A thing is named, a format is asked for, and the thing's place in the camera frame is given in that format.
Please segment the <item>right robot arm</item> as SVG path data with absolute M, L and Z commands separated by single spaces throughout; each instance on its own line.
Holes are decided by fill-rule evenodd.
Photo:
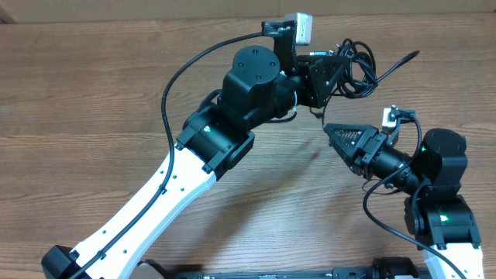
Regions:
M 347 167 L 367 180 L 404 192 L 404 234 L 378 218 L 382 229 L 414 243 L 422 251 L 433 278 L 482 278 L 481 236 L 470 207 L 460 195 L 467 168 L 467 143 L 449 129 L 418 134 L 413 155 L 395 149 L 401 120 L 381 129 L 370 125 L 324 127 L 329 144 Z

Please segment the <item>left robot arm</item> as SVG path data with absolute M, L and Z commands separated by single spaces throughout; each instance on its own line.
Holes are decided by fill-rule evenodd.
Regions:
M 254 129 L 297 105 L 321 108 L 348 70 L 346 56 L 296 55 L 247 46 L 222 87 L 184 122 L 155 174 L 99 231 L 76 247 L 53 246 L 48 278 L 128 278 L 174 219 L 252 149 Z

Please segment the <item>black USB cable long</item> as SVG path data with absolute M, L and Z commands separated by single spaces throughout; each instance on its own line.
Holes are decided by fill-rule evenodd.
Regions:
M 419 54 L 419 50 L 407 54 L 389 70 L 378 75 L 377 63 L 371 48 L 362 41 L 352 41 L 346 38 L 337 48 L 337 55 L 345 57 L 348 65 L 342 77 L 337 81 L 332 96 L 349 99 L 366 98 L 375 91 L 381 81 Z

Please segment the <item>black USB cable short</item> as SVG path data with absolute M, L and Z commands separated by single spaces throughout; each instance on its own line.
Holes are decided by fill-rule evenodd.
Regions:
M 325 100 L 321 112 L 314 112 L 309 109 L 317 119 L 321 119 L 322 126 L 325 126 L 326 109 L 331 97 L 340 96 L 350 99 L 366 98 L 371 95 L 378 86 L 376 74 L 376 61 L 371 48 L 361 41 L 352 41 L 346 38 L 337 47 L 336 55 L 348 59 L 346 69 L 338 78 L 330 96 Z M 353 65 L 357 64 L 363 72 L 363 77 L 359 80 L 353 76 Z

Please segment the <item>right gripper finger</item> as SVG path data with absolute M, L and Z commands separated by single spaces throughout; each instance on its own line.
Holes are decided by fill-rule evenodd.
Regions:
M 342 150 L 354 148 L 365 136 L 374 136 L 378 129 L 371 125 L 332 124 L 324 126 L 329 145 Z
M 340 146 L 338 143 L 329 143 L 329 145 L 337 152 L 339 157 L 343 160 L 345 165 L 353 172 L 357 173 L 357 164 L 355 160 L 357 158 L 357 147 L 356 144 L 350 144 L 345 146 Z

